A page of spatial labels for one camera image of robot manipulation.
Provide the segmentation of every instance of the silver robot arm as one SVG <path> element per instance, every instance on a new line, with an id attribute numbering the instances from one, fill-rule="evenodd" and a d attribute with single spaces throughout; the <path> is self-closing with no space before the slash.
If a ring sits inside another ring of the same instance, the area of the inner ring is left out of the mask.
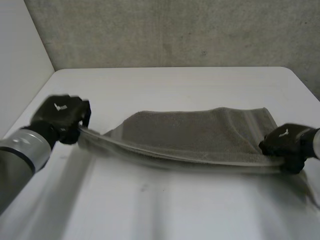
<path id="1" fill-rule="evenodd" d="M 53 95 L 36 111 L 29 126 L 0 140 L 0 215 L 30 179 L 47 163 L 57 141 L 78 141 L 79 124 L 88 127 L 89 101 L 77 96 Z"/>

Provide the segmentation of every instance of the gray towel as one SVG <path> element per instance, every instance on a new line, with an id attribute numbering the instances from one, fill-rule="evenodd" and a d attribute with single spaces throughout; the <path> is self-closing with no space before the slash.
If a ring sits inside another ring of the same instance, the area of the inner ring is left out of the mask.
<path id="1" fill-rule="evenodd" d="M 79 145 L 87 149 L 99 146 L 157 167 L 250 167 L 274 172 L 283 159 L 264 156 L 258 144 L 276 127 L 266 108 L 141 111 L 105 135 L 83 129 Z"/>

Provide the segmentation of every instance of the table surface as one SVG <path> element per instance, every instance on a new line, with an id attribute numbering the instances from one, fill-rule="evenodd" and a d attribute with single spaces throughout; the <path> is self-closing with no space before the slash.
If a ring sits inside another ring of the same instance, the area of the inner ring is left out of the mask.
<path id="1" fill-rule="evenodd" d="M 8 132 L 51 94 L 89 99 L 105 133 L 142 111 L 267 108 L 278 125 L 320 127 L 320 103 L 283 67 L 57 71 Z M 320 161 L 305 171 L 320 199 Z M 0 218 L 6 240 L 319 239 L 319 211 L 286 178 L 158 170 L 58 143 Z"/>

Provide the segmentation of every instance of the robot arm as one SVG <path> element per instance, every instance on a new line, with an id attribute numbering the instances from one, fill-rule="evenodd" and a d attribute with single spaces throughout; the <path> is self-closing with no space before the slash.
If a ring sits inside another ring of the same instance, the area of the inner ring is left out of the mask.
<path id="1" fill-rule="evenodd" d="M 89 124 L 90 104 L 79 97 L 50 96 L 29 126 L 0 141 L 0 214 L 47 163 L 57 141 L 77 142 L 79 123 Z"/>
<path id="2" fill-rule="evenodd" d="M 320 128 L 286 123 L 259 144 L 264 155 L 284 158 L 283 173 L 298 174 L 308 158 L 320 159 Z"/>

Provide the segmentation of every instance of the gray wall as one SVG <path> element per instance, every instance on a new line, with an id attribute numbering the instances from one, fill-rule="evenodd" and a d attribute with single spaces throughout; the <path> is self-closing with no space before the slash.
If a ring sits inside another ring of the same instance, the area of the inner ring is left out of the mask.
<path id="1" fill-rule="evenodd" d="M 25 0 L 56 70 L 283 66 L 320 99 L 320 0 Z"/>

